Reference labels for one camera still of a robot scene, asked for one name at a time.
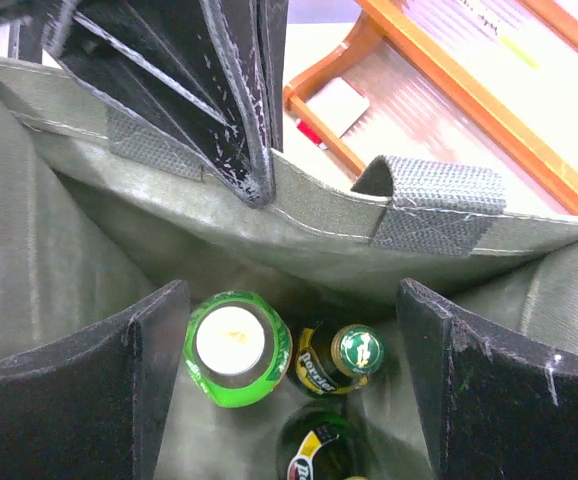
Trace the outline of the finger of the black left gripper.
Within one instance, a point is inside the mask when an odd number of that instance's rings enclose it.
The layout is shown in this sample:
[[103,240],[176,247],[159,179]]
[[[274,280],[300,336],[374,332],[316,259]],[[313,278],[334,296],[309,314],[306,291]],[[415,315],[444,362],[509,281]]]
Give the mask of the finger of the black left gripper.
[[275,195],[258,1],[47,1],[43,44],[107,105],[246,204]]
[[283,150],[283,72],[288,0],[257,2],[258,41],[270,115],[271,145]]

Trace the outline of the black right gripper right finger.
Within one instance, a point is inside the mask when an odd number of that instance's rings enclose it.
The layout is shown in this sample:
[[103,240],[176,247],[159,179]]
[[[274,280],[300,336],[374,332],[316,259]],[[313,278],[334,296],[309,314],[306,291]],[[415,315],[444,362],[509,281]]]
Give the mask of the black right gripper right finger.
[[578,355],[412,279],[396,308],[436,478],[578,479]]

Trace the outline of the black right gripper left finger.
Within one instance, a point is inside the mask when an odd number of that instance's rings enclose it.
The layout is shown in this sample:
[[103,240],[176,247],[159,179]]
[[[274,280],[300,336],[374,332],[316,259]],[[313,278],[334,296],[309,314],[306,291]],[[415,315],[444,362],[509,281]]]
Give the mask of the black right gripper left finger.
[[0,361],[0,479],[150,479],[190,313],[172,281]]

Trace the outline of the orange juice plastic bottle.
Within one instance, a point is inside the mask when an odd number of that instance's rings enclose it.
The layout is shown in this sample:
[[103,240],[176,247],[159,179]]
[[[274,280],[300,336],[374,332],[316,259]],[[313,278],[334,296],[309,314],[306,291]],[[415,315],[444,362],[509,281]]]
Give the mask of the orange juice plastic bottle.
[[263,297],[227,291],[191,313],[183,355],[192,380],[216,405],[240,408],[273,391],[292,350],[290,329]]

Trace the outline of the green Perrier glass bottle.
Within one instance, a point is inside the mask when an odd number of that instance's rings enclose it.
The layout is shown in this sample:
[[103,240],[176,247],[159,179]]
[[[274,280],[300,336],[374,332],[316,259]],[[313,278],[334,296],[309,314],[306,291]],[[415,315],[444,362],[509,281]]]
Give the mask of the green Perrier glass bottle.
[[323,321],[297,330],[293,340],[289,378],[314,397],[347,395],[364,387],[386,353],[377,332],[363,324]]

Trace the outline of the green canvas tote bag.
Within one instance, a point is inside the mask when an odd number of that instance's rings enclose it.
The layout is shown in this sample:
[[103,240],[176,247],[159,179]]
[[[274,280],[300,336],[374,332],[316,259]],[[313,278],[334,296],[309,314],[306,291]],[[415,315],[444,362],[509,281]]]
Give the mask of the green canvas tote bag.
[[347,395],[314,397],[290,360],[262,400],[222,408],[192,380],[183,344],[150,479],[279,479],[280,431],[314,405],[356,427],[368,479],[438,479],[397,318],[403,280],[578,355],[578,218],[508,212],[485,168],[381,156],[347,193],[271,158],[276,198],[253,209],[64,72],[0,58],[0,361],[172,281],[188,286],[187,327],[207,298],[252,291],[292,340],[323,321],[371,327],[381,368]]

